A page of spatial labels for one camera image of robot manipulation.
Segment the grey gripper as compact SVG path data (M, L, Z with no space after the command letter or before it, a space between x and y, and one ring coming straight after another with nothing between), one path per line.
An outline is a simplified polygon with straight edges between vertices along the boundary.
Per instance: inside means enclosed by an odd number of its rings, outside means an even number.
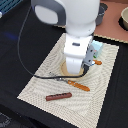
M82 68L84 69L84 72L87 72L89 70L89 67L92 65L94 53L95 53L94 47L90 46L87 49L86 56L82 62Z

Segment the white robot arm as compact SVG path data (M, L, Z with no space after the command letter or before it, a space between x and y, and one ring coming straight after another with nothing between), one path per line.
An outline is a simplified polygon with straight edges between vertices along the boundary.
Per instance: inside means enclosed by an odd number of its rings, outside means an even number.
M38 19L51 25L64 26L64 54L67 71L78 74L93 40L100 0L31 0Z

